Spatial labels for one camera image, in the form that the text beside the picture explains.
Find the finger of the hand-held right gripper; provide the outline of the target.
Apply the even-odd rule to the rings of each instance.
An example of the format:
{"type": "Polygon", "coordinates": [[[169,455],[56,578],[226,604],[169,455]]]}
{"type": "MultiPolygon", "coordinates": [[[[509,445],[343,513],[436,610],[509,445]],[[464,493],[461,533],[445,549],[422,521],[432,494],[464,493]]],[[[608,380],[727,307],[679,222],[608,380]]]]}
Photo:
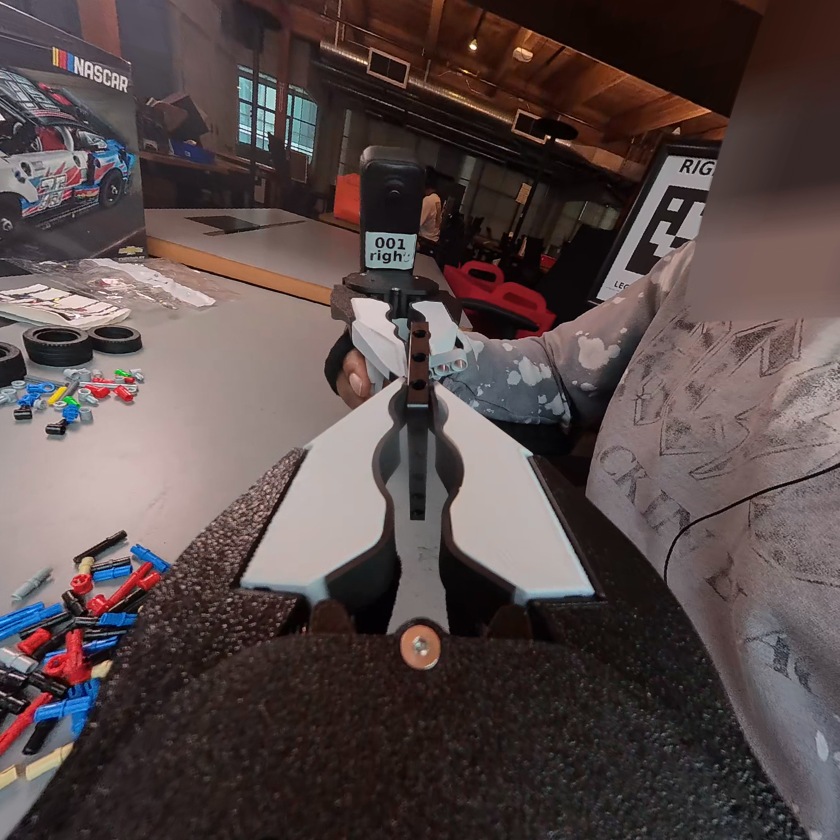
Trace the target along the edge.
{"type": "Polygon", "coordinates": [[[371,393],[378,393],[393,377],[406,378],[406,346],[390,320],[391,306],[373,298],[351,301],[353,346],[365,359],[371,393]]]}
{"type": "Polygon", "coordinates": [[[463,348],[463,340],[456,321],[452,319],[444,303],[439,301],[417,301],[413,313],[427,325],[428,359],[432,352],[447,351],[454,347],[463,348]]]}

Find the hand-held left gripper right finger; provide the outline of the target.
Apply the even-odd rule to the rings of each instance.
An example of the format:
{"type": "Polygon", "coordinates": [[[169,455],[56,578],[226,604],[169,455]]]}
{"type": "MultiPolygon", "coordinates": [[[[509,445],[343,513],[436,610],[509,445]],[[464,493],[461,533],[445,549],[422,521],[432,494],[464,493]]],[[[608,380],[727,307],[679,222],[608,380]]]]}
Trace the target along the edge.
{"type": "Polygon", "coordinates": [[[597,579],[533,453],[441,385],[433,430],[449,632],[482,635],[506,607],[596,605],[597,579]]]}

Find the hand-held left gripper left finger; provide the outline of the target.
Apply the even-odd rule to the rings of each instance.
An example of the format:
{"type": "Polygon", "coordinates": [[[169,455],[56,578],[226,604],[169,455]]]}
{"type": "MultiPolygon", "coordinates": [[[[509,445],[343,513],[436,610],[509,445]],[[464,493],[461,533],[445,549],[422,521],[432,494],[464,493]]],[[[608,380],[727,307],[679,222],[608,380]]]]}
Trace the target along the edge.
{"type": "Polygon", "coordinates": [[[334,600],[361,634],[385,634],[402,565],[387,480],[400,464],[406,383],[394,381],[306,447],[246,562],[242,588],[334,600]]]}

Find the light grey connector block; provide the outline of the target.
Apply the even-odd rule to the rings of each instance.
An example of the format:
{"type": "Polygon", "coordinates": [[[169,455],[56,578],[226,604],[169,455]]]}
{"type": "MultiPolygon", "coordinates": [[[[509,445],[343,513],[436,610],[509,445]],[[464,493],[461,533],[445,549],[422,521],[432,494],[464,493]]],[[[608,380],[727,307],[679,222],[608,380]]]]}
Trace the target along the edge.
{"type": "Polygon", "coordinates": [[[459,346],[447,351],[432,352],[428,360],[429,379],[438,382],[450,375],[462,373],[475,360],[472,350],[459,346]]]}

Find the black building frame assembly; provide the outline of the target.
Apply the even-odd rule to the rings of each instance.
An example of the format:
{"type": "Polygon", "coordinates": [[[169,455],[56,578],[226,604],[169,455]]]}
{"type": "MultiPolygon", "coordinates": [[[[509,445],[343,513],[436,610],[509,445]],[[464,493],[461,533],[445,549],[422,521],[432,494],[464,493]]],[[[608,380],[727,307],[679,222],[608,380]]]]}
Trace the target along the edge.
{"type": "Polygon", "coordinates": [[[429,325],[413,320],[408,331],[405,410],[409,512],[413,521],[423,521],[426,517],[428,415],[431,403],[429,359],[429,325]]]}

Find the pile of small connector pins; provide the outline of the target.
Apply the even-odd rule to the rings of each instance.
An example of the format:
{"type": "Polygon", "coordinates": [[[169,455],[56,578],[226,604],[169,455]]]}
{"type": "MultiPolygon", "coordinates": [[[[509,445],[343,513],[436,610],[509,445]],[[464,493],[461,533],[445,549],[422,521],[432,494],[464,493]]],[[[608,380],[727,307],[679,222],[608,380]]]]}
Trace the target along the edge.
{"type": "Polygon", "coordinates": [[[73,559],[56,603],[2,615],[1,789],[54,773],[86,727],[116,655],[149,595],[172,568],[134,544],[103,558],[120,531],[73,559]]]}

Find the cluster of mixed small parts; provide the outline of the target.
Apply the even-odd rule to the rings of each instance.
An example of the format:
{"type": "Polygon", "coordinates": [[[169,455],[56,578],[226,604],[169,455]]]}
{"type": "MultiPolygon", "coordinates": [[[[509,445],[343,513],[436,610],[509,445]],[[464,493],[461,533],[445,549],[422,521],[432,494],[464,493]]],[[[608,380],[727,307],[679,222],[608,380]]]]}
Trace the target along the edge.
{"type": "Polygon", "coordinates": [[[16,425],[42,419],[46,437],[62,439],[69,431],[92,424],[103,404],[134,404],[145,381],[141,369],[117,369],[111,376],[98,370],[66,369],[63,381],[30,374],[2,387],[1,405],[11,408],[16,425]]]}

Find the person's right forearm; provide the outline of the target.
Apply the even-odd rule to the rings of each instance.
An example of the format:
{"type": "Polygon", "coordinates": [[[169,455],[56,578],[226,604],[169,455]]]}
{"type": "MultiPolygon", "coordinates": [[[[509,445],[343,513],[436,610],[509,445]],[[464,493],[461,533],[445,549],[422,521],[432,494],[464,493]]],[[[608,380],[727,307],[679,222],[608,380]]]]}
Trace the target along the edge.
{"type": "Polygon", "coordinates": [[[649,279],[539,337],[467,337],[467,366],[442,386],[494,422],[557,425],[600,421],[662,305],[649,279]]]}

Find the grey desk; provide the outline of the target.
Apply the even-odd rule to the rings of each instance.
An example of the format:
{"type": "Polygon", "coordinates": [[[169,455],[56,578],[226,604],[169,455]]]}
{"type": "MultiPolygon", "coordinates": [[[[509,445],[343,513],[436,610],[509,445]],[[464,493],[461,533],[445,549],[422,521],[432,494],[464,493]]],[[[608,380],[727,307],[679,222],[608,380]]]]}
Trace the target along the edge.
{"type": "Polygon", "coordinates": [[[64,443],[2,431],[2,576],[111,529],[172,562],[122,636],[68,758],[2,791],[8,838],[421,837],[421,782],[455,778],[441,677],[395,636],[298,633],[302,597],[239,586],[306,444],[343,416],[322,375],[339,327],[250,289],[147,321],[137,406],[64,443]]]}

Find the person's right hand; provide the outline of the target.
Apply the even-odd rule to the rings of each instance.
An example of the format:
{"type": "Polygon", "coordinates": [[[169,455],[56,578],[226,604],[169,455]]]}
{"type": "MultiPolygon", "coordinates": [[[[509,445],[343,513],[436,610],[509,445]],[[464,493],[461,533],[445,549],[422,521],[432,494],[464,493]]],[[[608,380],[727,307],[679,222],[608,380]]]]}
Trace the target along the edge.
{"type": "Polygon", "coordinates": [[[337,376],[336,391],[343,402],[354,409],[372,396],[372,384],[363,354],[353,349],[343,358],[337,376]]]}

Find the orange bin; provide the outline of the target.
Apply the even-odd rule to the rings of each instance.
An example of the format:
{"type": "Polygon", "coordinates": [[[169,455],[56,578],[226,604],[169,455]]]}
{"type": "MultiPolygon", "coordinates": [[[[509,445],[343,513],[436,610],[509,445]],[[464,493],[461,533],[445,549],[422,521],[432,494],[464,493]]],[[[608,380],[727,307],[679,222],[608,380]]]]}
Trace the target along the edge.
{"type": "Polygon", "coordinates": [[[332,215],[343,222],[359,226],[361,219],[361,177],[358,173],[337,176],[332,215]]]}

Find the red chair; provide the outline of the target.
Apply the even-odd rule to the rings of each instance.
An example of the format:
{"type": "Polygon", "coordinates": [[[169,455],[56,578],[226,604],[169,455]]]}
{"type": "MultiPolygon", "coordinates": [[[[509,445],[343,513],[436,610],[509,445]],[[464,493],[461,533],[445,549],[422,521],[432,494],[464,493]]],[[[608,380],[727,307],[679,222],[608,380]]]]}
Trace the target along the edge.
{"type": "Polygon", "coordinates": [[[491,339],[542,336],[557,317],[535,290],[504,280],[498,266],[469,261],[442,268],[450,290],[465,310],[473,332],[491,339]]]}

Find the grey table with wooden edge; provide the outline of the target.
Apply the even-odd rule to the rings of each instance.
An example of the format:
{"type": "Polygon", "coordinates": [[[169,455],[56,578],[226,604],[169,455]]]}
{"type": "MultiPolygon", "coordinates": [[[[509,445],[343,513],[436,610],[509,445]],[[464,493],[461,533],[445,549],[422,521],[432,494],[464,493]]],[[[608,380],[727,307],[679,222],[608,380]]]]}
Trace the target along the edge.
{"type": "Polygon", "coordinates": [[[356,233],[271,208],[144,212],[149,253],[226,278],[239,290],[266,292],[269,302],[307,306],[332,333],[333,286],[360,267],[356,233]]]}

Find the paned window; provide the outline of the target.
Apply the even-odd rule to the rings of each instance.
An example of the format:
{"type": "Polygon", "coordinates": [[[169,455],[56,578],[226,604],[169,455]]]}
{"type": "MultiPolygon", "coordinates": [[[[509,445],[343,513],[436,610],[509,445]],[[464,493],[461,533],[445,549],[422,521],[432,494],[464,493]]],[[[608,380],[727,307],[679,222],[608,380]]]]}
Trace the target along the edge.
{"type": "Polygon", "coordinates": [[[270,135],[274,135],[283,139],[289,151],[303,154],[311,163],[319,107],[308,92],[298,86],[289,86],[282,122],[278,115],[280,98],[277,79],[264,72],[256,77],[252,68],[243,65],[237,67],[237,74],[237,156],[247,157],[250,148],[255,146],[257,158],[267,161],[270,135]]]}

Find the person's torso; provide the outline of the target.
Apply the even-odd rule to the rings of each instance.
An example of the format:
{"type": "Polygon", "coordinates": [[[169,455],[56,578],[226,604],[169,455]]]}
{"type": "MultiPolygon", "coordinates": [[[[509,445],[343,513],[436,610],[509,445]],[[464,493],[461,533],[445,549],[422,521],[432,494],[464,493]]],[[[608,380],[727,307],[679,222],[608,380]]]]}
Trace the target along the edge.
{"type": "Polygon", "coordinates": [[[838,320],[697,320],[694,251],[643,278],[665,297],[587,494],[684,606],[808,836],[838,838],[838,320]]]}

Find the clear plastic bags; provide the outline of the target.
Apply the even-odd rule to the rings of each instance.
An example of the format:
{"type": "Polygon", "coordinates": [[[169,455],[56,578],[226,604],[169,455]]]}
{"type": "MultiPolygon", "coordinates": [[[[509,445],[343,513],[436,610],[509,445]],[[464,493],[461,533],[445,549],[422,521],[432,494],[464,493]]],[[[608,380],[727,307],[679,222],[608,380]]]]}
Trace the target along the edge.
{"type": "Polygon", "coordinates": [[[86,258],[64,261],[2,260],[3,277],[29,277],[48,286],[98,301],[129,306],[145,301],[163,308],[204,309],[214,306],[224,290],[200,270],[167,259],[117,261],[86,258]]]}

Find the white marker sign board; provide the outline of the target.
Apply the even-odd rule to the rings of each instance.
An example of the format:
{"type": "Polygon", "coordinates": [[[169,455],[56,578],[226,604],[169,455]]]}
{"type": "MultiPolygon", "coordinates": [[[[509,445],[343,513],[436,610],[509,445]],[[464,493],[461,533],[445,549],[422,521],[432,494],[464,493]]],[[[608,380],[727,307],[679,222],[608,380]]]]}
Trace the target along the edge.
{"type": "Polygon", "coordinates": [[[610,300],[668,254],[698,236],[720,141],[664,144],[591,289],[592,305],[610,300]]]}

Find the shiny sticker sheet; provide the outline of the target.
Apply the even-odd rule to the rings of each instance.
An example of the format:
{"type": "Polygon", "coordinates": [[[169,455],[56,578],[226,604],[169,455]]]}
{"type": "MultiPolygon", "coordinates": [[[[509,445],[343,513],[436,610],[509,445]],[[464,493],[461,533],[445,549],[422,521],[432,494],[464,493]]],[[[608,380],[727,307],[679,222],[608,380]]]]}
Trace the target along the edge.
{"type": "Polygon", "coordinates": [[[1,290],[1,316],[16,322],[87,330],[124,322],[130,315],[128,308],[39,283],[1,290]]]}

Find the black toy car set box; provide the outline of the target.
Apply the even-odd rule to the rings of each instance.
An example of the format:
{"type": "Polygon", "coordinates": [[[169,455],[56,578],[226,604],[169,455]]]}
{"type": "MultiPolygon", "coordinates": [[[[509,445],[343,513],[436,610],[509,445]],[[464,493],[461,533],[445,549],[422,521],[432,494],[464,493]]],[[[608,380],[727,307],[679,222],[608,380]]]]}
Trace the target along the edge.
{"type": "Polygon", "coordinates": [[[2,6],[2,261],[148,255],[129,62],[2,6]]]}

